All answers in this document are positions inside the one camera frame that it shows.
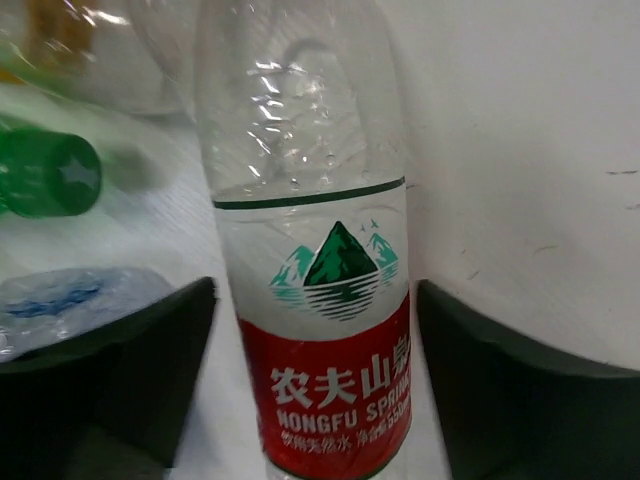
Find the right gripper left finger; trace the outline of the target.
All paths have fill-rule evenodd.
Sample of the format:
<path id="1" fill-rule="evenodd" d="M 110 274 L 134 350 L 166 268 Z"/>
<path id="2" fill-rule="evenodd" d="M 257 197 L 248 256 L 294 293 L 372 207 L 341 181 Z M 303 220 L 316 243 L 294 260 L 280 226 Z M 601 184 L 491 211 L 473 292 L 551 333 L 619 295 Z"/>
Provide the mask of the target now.
<path id="1" fill-rule="evenodd" d="M 4 479 L 163 479 L 214 322 L 216 284 L 1 366 Z"/>

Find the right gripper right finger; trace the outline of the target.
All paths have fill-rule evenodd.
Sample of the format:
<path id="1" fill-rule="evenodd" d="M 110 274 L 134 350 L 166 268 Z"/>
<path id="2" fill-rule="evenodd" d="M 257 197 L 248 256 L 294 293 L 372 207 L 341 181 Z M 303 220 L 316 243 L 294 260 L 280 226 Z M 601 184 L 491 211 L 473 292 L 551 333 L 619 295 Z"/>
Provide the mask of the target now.
<path id="1" fill-rule="evenodd" d="M 638 371 L 534 340 L 428 280 L 416 312 L 452 478 L 638 478 Z"/>

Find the blue label water bottle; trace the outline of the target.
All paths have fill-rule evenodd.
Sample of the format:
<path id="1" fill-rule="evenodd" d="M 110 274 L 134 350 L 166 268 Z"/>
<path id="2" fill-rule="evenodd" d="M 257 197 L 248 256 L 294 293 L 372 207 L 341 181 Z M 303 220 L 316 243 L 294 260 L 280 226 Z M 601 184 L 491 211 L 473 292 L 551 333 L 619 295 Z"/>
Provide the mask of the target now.
<path id="1" fill-rule="evenodd" d="M 1 361 L 89 332 L 169 296 L 153 270 L 67 268 L 1 282 Z"/>

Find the red label water bottle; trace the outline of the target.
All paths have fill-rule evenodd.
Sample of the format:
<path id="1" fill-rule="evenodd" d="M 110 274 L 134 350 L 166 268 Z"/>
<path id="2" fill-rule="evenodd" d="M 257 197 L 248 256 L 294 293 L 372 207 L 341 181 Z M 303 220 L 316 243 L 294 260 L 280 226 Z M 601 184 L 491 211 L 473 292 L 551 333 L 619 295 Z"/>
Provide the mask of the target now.
<path id="1" fill-rule="evenodd" d="M 372 1 L 205 1 L 195 117 L 273 479 L 377 479 L 411 425 L 406 151 Z"/>

